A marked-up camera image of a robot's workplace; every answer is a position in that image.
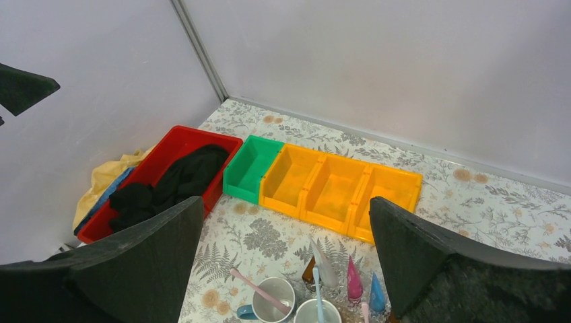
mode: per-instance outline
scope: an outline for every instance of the black fabric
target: black fabric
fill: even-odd
[[[0,64],[0,104],[14,116],[59,88],[54,79]]]
[[[109,203],[119,216],[109,221],[109,227],[119,232],[190,196],[202,195],[228,156],[224,148],[206,145],[172,163],[154,188],[130,183],[117,190],[109,197]]]
[[[0,322],[178,322],[203,220],[192,197],[44,262],[1,265]]]
[[[486,246],[376,197],[370,221],[387,293],[406,322],[567,322],[571,265]]]

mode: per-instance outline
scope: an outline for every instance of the mug handle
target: mug handle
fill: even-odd
[[[254,314],[254,309],[251,305],[244,305],[240,306],[238,310],[236,310],[236,314],[238,318],[241,320],[257,320],[258,317]]]

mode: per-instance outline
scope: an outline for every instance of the white wall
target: white wall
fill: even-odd
[[[184,0],[231,96],[571,186],[569,0]]]
[[[73,241],[94,167],[219,104],[169,0],[0,0],[0,62],[61,85],[18,117],[0,106],[0,263]]]

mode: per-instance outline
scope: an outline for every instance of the cup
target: cup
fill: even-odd
[[[326,323],[341,323],[341,314],[332,303],[323,300],[323,317]],[[294,323],[317,323],[317,299],[305,301],[294,318]]]
[[[292,284],[279,277],[269,277],[264,279],[258,287],[292,309],[285,315],[258,293],[254,292],[252,303],[240,306],[236,311],[238,318],[241,320],[260,320],[264,323],[285,323],[294,316],[296,311],[296,293]]]

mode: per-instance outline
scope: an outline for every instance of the tabletop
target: tabletop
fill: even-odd
[[[416,215],[502,250],[571,264],[571,196],[234,100],[224,102],[200,129],[244,140],[256,135],[420,173]],[[205,220],[179,321],[242,322],[236,309],[250,303],[253,292],[232,279],[232,267],[254,283],[285,278],[301,301],[313,298],[301,279],[312,258],[310,237],[341,278],[339,289],[326,298],[345,323],[363,322],[344,300],[345,275],[351,255],[368,301],[373,273],[382,279],[374,246],[225,194]],[[379,316],[371,322],[384,321]]]

